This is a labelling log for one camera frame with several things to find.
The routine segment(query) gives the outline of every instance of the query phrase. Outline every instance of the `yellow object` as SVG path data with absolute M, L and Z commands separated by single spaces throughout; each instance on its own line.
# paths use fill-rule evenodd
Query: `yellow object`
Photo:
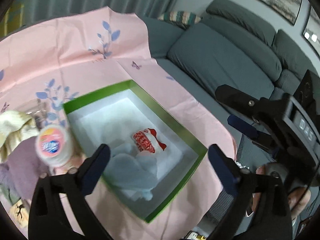
M 7 160 L 19 143 L 38 134 L 36 121 L 31 115 L 14 110 L 0 114 L 0 163 Z
M 24 0 L 14 0 L 0 22 L 0 38 L 22 27 Z
M 21 199 L 10 208 L 9 213 L 16 219 L 22 228 L 28 226 L 29 213 Z
M 198 235 L 197 236 L 197 240 L 206 240 L 207 238 L 206 237 L 204 237 L 204 236 L 201 236 L 201 235 Z

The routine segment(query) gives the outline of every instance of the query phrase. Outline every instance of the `striped pillow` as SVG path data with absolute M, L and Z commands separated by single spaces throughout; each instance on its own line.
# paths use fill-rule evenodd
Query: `striped pillow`
M 198 23 L 201 18 L 194 13 L 185 11 L 167 12 L 158 17 L 158 20 L 174 23 L 175 25 L 187 29 L 188 27 Z

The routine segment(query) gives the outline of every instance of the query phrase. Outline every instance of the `wall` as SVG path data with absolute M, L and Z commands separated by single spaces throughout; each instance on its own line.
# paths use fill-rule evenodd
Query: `wall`
M 177 0 L 174 6 L 174 10 L 186 10 L 201 15 L 212 1 L 213 0 Z M 232 1 L 242 5 L 243 7 L 246 7 L 255 14 L 264 18 L 266 21 L 271 23 L 276 30 L 283 29 L 286 33 L 288 33 L 288 35 L 290 35 L 290 37 L 295 40 L 295 42 L 301 47 L 304 53 L 309 57 L 316 70 L 320 74 L 319 57 L 310 47 L 305 38 L 302 37 L 302 32 L 304 30 L 310 8 L 308 0 L 302 0 L 300 12 L 294 26 L 292 26 L 287 20 L 285 20 L 282 16 L 280 16 L 263 2 L 260 2 L 258 0 Z

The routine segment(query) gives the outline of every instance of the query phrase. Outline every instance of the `pink tablecloth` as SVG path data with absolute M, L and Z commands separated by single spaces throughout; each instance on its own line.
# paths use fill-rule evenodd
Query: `pink tablecloth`
M 133 14 L 103 8 L 27 28 L 0 42 L 0 69 L 0 106 L 14 109 L 39 98 L 50 106 L 46 123 L 64 126 L 62 103 L 133 79 L 206 147 L 217 143 L 228 157 L 236 157 L 225 127 L 151 58 L 147 28 Z M 86 199 L 115 240 L 174 240 L 201 220 L 221 190 L 206 156 L 150 224 L 124 207 L 102 182 Z M 73 229 L 81 233 L 68 200 L 62 202 Z

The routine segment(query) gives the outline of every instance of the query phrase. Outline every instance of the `plastic bottle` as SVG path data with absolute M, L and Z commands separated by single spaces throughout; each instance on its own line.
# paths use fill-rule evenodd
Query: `plastic bottle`
M 51 124 L 41 129 L 36 139 L 36 151 L 39 158 L 51 168 L 67 171 L 74 167 L 71 161 L 73 141 L 67 130 L 60 125 Z

